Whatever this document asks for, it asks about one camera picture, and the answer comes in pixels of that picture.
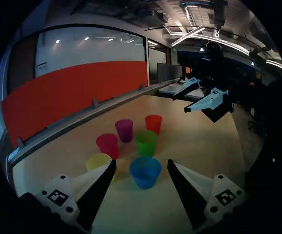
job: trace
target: purple cup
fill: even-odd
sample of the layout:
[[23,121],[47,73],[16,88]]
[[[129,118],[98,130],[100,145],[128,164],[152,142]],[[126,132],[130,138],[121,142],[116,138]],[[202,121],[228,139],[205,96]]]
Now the purple cup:
[[131,141],[133,124],[130,119],[122,119],[115,123],[118,136],[122,142],[128,143]]

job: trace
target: fluorescent light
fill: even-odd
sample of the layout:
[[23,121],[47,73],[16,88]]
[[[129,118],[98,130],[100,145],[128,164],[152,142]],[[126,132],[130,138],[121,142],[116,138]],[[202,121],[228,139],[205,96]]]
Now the fluorescent light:
[[95,37],[95,38],[113,38],[113,39],[118,39],[118,37]]
[[196,29],[186,33],[184,36],[180,37],[178,40],[176,40],[174,43],[171,44],[172,47],[174,47],[175,45],[179,44],[180,42],[182,42],[183,40],[187,39],[188,37],[199,33],[200,31],[203,31],[205,29],[204,25],[201,25],[199,27],[197,27]]
[[153,45],[156,45],[157,46],[157,43],[153,42],[153,41],[150,41],[148,40],[149,43],[153,44]]
[[266,63],[267,63],[267,64],[274,65],[274,66],[279,67],[279,68],[282,69],[282,64],[280,64],[280,63],[278,63],[278,62],[275,62],[275,61],[266,59]]
[[[170,35],[182,36],[182,35],[186,35],[186,33],[185,32],[171,32]],[[244,47],[239,46],[237,44],[234,44],[232,42],[228,42],[228,41],[219,39],[219,38],[209,37],[209,36],[205,36],[205,35],[201,35],[201,34],[191,35],[190,37],[192,37],[192,38],[199,38],[199,39],[205,39],[205,40],[209,40],[209,41],[214,41],[214,42],[217,42],[217,43],[229,46],[229,47],[231,47],[231,48],[233,48],[235,50],[238,50],[238,51],[246,54],[247,56],[250,55],[250,52],[247,49],[245,49]]]

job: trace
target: glass window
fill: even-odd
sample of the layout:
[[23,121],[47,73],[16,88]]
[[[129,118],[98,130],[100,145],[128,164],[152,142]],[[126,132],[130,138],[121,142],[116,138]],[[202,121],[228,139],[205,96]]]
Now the glass window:
[[148,40],[150,84],[158,83],[157,64],[171,64],[170,48],[156,41]]
[[106,61],[145,61],[143,38],[94,27],[60,28],[39,35],[36,77],[65,67]]

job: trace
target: orange wall panel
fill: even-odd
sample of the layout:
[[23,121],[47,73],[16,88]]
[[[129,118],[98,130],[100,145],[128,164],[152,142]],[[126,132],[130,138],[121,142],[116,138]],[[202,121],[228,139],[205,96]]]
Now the orange wall panel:
[[113,61],[67,67],[42,75],[11,92],[1,103],[14,147],[56,121],[86,107],[147,86],[147,64]]

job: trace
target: ceiling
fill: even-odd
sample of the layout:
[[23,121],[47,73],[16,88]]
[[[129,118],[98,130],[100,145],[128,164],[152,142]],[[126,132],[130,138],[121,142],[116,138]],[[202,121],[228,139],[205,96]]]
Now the ceiling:
[[[257,57],[282,62],[263,25],[240,0],[83,0],[72,14],[75,12],[108,15],[144,29],[168,27],[164,38],[171,42],[181,35],[170,32],[186,33],[204,25],[205,30],[199,34],[214,37],[219,32],[220,39],[251,51],[253,60]],[[188,38],[179,45],[203,43],[207,40]]]

